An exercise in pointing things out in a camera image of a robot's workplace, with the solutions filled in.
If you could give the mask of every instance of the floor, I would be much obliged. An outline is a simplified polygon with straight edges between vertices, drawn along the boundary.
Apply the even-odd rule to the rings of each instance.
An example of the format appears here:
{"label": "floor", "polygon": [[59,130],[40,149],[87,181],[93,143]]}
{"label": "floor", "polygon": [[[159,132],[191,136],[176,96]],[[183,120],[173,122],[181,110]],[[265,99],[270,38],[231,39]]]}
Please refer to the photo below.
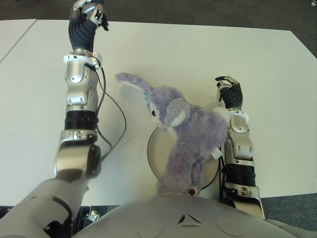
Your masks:
{"label": "floor", "polygon": [[[1,0],[0,20],[68,19],[73,0]],[[109,21],[235,26],[292,31],[317,56],[317,6],[310,0],[106,0]],[[267,219],[317,231],[317,194],[262,199]],[[73,233],[115,206],[82,207]],[[0,218],[10,207],[0,207]]]}

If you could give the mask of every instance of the robot forearm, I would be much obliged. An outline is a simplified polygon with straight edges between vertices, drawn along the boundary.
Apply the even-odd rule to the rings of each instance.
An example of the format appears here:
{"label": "robot forearm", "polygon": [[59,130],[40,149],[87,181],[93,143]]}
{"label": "robot forearm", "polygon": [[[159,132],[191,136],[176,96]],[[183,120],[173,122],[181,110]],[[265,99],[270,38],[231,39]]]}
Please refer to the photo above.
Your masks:
{"label": "robot forearm", "polygon": [[102,0],[79,0],[71,11],[73,53],[64,57],[68,85],[66,118],[56,154],[56,177],[41,183],[1,219],[0,237],[56,237],[71,229],[89,179],[101,170],[95,145],[98,122],[98,75],[102,57],[92,52],[95,30],[107,21]]}
{"label": "robot forearm", "polygon": [[231,112],[228,138],[222,148],[225,160],[223,172],[226,177],[222,186],[227,195],[223,202],[237,208],[241,203],[243,207],[252,206],[252,209],[245,211],[264,219],[260,190],[255,181],[253,144],[247,125],[249,116],[241,111],[243,97],[240,83],[230,76],[218,77],[216,81],[219,81],[219,99],[224,100],[226,108]]}

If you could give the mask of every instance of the stuffed bunny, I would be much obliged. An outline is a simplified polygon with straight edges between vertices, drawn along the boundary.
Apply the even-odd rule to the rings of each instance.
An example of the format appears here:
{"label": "stuffed bunny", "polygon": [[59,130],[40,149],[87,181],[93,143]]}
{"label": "stuffed bunny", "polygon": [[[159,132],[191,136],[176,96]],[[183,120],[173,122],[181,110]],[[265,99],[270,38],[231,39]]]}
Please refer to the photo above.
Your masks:
{"label": "stuffed bunny", "polygon": [[166,128],[175,142],[165,173],[159,178],[158,193],[199,193],[205,161],[227,138],[228,110],[208,111],[191,105],[176,88],[154,88],[129,73],[117,74],[116,80],[144,92],[153,122]]}

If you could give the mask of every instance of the toy tag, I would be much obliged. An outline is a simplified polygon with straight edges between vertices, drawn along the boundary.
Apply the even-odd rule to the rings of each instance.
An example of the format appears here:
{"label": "toy tag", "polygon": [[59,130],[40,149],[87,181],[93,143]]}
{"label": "toy tag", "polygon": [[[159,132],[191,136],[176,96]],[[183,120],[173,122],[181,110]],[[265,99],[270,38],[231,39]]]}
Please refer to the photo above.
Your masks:
{"label": "toy tag", "polygon": [[222,156],[222,152],[216,148],[212,153],[211,156],[215,159],[218,160]]}

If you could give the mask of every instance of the brown plush foot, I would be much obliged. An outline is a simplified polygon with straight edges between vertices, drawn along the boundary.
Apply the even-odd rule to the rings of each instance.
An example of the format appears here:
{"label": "brown plush foot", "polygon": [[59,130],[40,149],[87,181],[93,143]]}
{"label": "brown plush foot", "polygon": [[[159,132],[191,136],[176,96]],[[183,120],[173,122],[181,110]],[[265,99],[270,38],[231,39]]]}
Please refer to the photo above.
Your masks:
{"label": "brown plush foot", "polygon": [[190,190],[188,190],[188,193],[191,195],[191,196],[194,196],[195,195],[195,190],[193,190],[192,188]]}

